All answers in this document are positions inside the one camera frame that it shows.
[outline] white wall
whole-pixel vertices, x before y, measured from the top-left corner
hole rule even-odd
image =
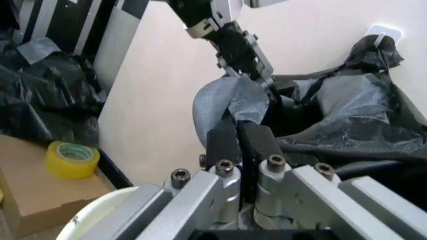
[[[395,26],[404,32],[405,61],[392,79],[427,116],[426,0],[289,0],[245,7],[238,22],[259,37],[275,74],[335,67],[370,25]],[[191,39],[169,6],[151,1],[99,119],[101,147],[135,184],[161,183],[178,167],[196,170],[203,148],[192,101],[222,74],[210,44]]]

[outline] silver metal bar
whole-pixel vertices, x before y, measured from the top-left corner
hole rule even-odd
[[[215,174],[217,166],[213,166],[209,169],[211,174]],[[240,181],[241,174],[237,167],[232,168],[232,172],[229,176],[221,177],[223,182],[223,196],[226,201],[219,213],[217,223],[227,224],[235,221],[239,217],[239,200],[240,200]]]
[[[402,239],[311,166],[286,172],[273,193],[304,228],[330,227],[341,239]]]
[[[427,213],[369,176],[338,186],[405,239],[427,239]]]
[[[40,7],[40,12],[37,16],[37,20],[35,21],[34,30],[32,31],[32,40],[43,38],[46,36],[57,3],[58,0],[43,0],[43,3]]]
[[[152,184],[141,185],[79,239],[135,239],[171,200],[170,191]]]
[[[200,170],[138,236],[138,240],[188,239],[216,221],[226,199],[223,181]]]
[[[19,12],[19,30],[13,33],[13,40],[15,43],[20,44],[24,38],[25,31],[27,30],[28,22],[30,21],[31,12],[34,8],[34,0],[24,0]]]
[[[89,32],[94,24],[95,17],[97,16],[98,9],[100,8],[102,0],[93,0],[90,5],[89,12],[87,13],[86,20],[81,28],[80,35],[78,36],[77,44],[74,48],[74,54],[82,54],[85,47],[86,40],[88,39]]]

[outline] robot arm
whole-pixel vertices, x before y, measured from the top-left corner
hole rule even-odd
[[[208,40],[217,50],[217,66],[229,76],[247,75],[276,99],[273,67],[257,44],[257,37],[236,22],[243,3],[259,8],[283,0],[170,0],[168,4],[194,39]]]

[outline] metal clamp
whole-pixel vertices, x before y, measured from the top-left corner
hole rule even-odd
[[[209,169],[212,174],[217,174],[222,178],[224,188],[223,196],[226,198],[225,204],[219,213],[217,223],[226,224],[235,222],[230,228],[237,228],[237,219],[239,217],[239,200],[240,200],[240,182],[241,173],[230,160],[220,160],[215,166]]]

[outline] black garbage bag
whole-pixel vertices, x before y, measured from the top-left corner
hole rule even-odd
[[[266,116],[264,124],[278,130],[282,151],[309,153],[338,165],[427,160],[427,132],[389,75],[389,68],[403,59],[392,38],[386,36],[378,48],[376,38],[362,38],[334,69],[276,77],[283,112],[275,122]]]
[[[96,146],[106,94],[89,62],[56,52],[29,65],[8,46],[0,52],[0,134]]]

